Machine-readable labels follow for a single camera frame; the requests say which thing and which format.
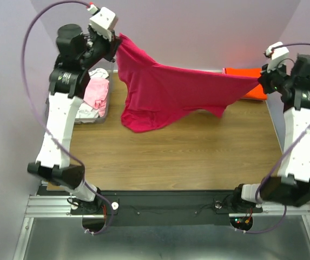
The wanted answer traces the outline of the magenta t shirt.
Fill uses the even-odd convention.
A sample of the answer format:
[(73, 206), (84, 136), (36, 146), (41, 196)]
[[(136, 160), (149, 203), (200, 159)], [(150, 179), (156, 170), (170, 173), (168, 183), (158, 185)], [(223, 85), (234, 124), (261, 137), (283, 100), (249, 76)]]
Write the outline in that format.
[(258, 85), (254, 77), (160, 64), (126, 35), (120, 38), (116, 62), (127, 87), (121, 123), (134, 133), (164, 128), (197, 110), (221, 117)]

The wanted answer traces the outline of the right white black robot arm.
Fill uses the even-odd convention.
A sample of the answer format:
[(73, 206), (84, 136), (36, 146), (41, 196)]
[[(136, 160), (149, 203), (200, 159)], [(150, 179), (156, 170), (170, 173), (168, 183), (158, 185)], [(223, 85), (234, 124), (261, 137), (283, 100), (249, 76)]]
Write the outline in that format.
[(259, 184), (241, 184), (231, 207), (243, 211), (263, 202), (301, 207), (310, 201), (310, 55), (299, 54), (288, 74), (287, 55), (264, 65), (258, 82), (264, 93), (278, 92), (283, 102), (285, 142), (281, 159)]

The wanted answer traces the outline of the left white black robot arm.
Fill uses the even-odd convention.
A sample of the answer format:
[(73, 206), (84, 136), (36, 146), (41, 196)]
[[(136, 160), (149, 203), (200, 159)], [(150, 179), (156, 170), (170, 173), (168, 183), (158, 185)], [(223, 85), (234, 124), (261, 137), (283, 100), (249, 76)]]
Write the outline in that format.
[(92, 25), (85, 35), (77, 24), (57, 31), (58, 57), (49, 76), (49, 112), (42, 147), (28, 173), (63, 187), (75, 196), (69, 204), (89, 213), (103, 207), (101, 190), (85, 180), (82, 163), (71, 164), (69, 149), (75, 117), (90, 81), (89, 69), (101, 59), (114, 62), (121, 40), (114, 31), (104, 36)]

